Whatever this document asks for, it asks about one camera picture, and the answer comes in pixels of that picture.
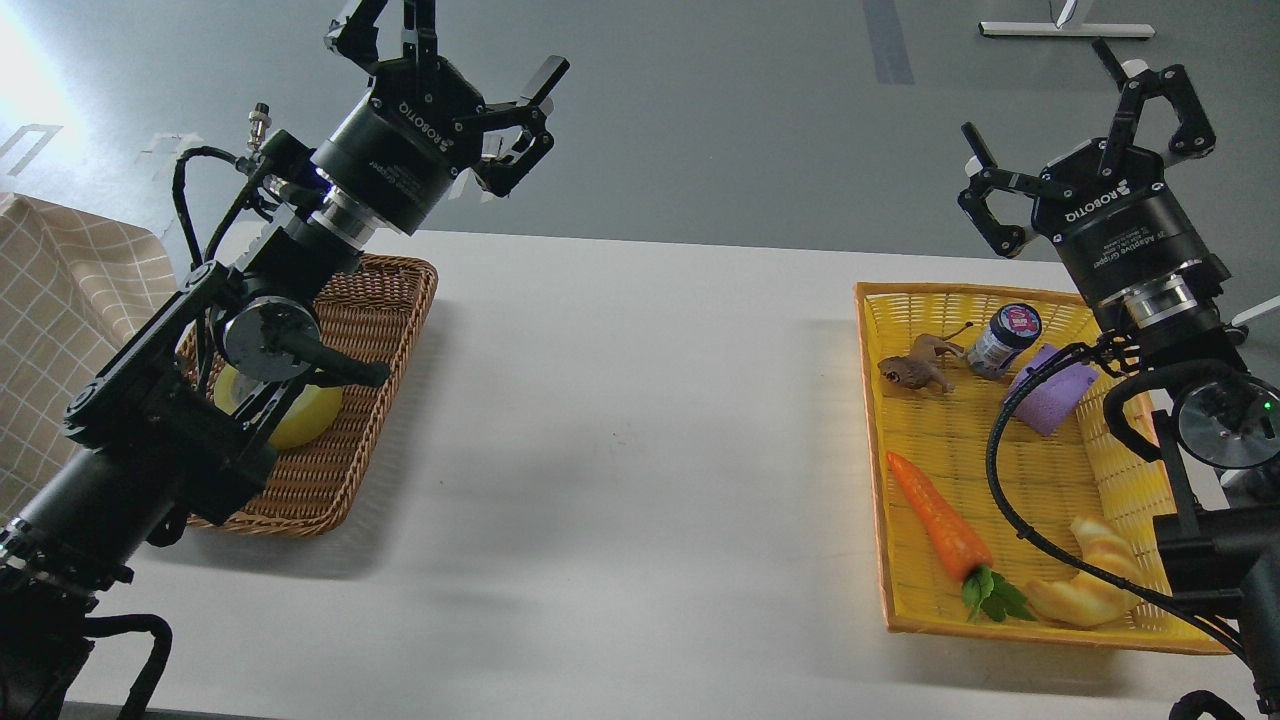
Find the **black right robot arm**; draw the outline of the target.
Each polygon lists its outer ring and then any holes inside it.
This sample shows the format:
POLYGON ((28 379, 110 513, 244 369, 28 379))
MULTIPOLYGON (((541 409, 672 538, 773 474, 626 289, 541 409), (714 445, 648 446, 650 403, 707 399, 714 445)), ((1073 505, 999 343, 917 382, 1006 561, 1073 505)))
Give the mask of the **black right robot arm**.
POLYGON ((959 206, 1001 258, 1050 240, 1100 325, 1094 343, 1059 350, 1004 401, 986 447, 989 492, 1020 539, 1234 653, 1251 670, 1260 712, 1275 719, 1277 495, 1239 489, 1228 509, 1207 510, 1184 464, 1190 456, 1217 471, 1277 469, 1277 389, 1238 354, 1236 328, 1216 306, 1229 270, 1165 178, 1169 167, 1207 156, 1216 136, 1184 67, 1120 61, 1103 38, 1092 47, 1119 94, 1106 136, 1025 174, 1000 167, 977 127, 963 127, 973 156, 959 206), (1012 414, 1033 389, 1083 363, 1116 379, 1103 398, 1110 434, 1167 473, 1175 510, 1153 520, 1167 593, 1065 553, 1000 484, 998 448, 1012 414))

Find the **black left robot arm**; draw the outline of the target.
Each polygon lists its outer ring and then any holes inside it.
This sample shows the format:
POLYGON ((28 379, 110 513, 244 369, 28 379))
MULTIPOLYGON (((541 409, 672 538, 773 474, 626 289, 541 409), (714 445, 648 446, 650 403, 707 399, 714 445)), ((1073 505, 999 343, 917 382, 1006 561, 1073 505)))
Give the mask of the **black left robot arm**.
POLYGON ((120 708, 140 719, 172 652, 152 614, 97 618, 99 593, 128 583, 143 543, 168 546, 195 515, 220 525, 261 495, 278 459, 270 434, 308 388, 390 384, 321 338, 315 299, 358 269, 372 232, 412 234, 465 170, 504 197, 552 150, 550 92, 570 61, 550 55, 521 95, 488 102, 438 51, 433 1, 403 5, 401 54, 378 50, 381 1, 351 1, 330 51, 369 77, 358 105, 317 149, 250 117, 227 155, 246 182, 206 245, 172 195, 192 256, 178 291, 68 404, 78 450, 3 529, 3 716, 55 719, 99 638, 147 633, 152 647, 120 708))

